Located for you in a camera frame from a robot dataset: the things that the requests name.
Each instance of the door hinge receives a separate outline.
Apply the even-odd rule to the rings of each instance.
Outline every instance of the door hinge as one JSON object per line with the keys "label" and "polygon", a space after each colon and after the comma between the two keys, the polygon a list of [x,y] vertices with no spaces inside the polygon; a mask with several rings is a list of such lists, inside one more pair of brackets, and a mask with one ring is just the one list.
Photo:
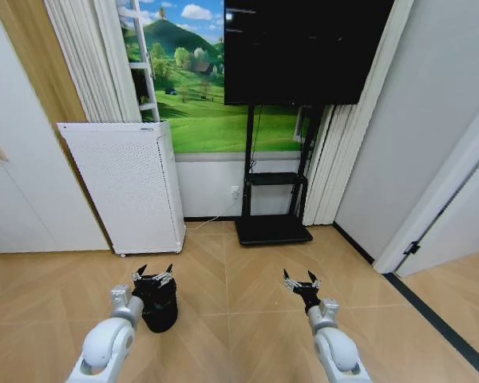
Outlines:
{"label": "door hinge", "polygon": [[410,242],[410,244],[408,245],[408,247],[406,248],[403,254],[404,255],[415,254],[420,248],[421,247],[418,246],[418,241]]}

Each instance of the tv stand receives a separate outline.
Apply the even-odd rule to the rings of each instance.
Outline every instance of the tv stand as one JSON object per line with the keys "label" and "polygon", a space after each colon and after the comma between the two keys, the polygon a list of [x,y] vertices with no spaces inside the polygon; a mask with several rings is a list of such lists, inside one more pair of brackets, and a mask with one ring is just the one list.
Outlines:
{"label": "tv stand", "polygon": [[[311,142],[318,131],[323,107],[313,107],[311,121],[305,136],[297,172],[251,172],[252,136],[254,132],[254,105],[248,106],[247,143],[243,177],[243,206],[241,216],[236,220],[239,243],[244,246],[301,243],[312,240],[312,235],[303,226],[303,212],[307,197],[305,168],[311,150]],[[287,214],[251,215],[252,186],[293,185],[291,203]],[[299,208],[298,197],[301,188]]]}

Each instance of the wall socket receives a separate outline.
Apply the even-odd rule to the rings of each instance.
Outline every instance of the wall socket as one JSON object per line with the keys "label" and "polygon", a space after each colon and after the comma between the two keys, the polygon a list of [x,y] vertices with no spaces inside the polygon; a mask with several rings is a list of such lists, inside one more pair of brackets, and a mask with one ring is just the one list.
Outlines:
{"label": "wall socket", "polygon": [[231,196],[233,200],[237,200],[240,197],[240,187],[239,186],[231,186]]}

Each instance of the baseboard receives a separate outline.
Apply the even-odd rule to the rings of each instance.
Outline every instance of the baseboard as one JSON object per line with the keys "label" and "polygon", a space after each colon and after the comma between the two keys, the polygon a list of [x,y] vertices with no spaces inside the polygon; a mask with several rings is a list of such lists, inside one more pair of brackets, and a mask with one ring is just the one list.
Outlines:
{"label": "baseboard", "polygon": [[238,219],[238,215],[227,215],[224,217],[184,217],[184,220],[186,222],[205,222],[205,221],[210,221],[211,219],[215,221],[234,221],[235,219]]}
{"label": "baseboard", "polygon": [[344,239],[346,241],[348,241],[348,243],[354,247],[354,249],[370,264],[372,265],[373,262],[374,262],[374,258],[371,257],[369,255],[369,253],[367,251],[364,250],[364,248],[362,246],[360,246],[357,241],[355,241],[353,238],[351,238],[351,236],[346,233],[346,231],[338,224],[334,221],[334,223],[332,223],[332,226],[335,227],[335,230],[337,230],[339,232],[340,235],[342,235],[342,237],[344,237]]}

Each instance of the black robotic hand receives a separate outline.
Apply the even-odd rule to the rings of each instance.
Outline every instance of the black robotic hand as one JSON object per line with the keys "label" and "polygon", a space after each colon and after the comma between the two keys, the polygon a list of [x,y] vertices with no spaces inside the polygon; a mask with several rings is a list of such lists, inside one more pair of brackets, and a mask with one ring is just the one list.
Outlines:
{"label": "black robotic hand", "polygon": [[318,298],[321,281],[310,271],[307,271],[307,273],[311,278],[311,282],[296,282],[294,279],[289,278],[289,274],[286,269],[284,269],[284,285],[293,293],[302,297],[305,303],[305,314],[312,306],[318,306],[321,302]]}

